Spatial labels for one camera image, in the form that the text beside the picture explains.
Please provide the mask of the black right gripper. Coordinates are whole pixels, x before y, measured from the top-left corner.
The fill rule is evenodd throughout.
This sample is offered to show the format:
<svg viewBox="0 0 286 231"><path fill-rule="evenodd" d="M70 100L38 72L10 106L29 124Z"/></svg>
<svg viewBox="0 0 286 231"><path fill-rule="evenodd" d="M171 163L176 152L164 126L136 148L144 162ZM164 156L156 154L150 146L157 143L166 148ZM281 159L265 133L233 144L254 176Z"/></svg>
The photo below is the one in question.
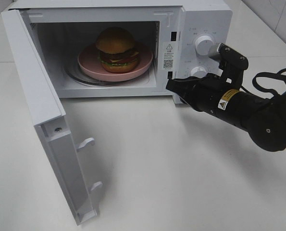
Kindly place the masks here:
<svg viewBox="0 0 286 231"><path fill-rule="evenodd" d="M203 78L169 79L166 89L178 94L180 101L187 106L207 113L214 113L217 109L225 111L232 97L239 93L230 83L221 82L213 74Z"/></svg>

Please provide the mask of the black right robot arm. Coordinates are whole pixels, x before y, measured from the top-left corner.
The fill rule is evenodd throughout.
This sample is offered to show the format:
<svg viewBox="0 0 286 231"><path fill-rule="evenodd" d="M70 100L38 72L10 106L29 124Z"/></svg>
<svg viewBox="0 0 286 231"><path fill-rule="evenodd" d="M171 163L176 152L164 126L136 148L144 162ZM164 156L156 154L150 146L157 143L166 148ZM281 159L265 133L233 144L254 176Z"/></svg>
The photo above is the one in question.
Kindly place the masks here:
<svg viewBox="0 0 286 231"><path fill-rule="evenodd" d="M286 92L271 99L240 91L215 74L170 79L166 89L187 105L246 131L260 148L286 148Z"/></svg>

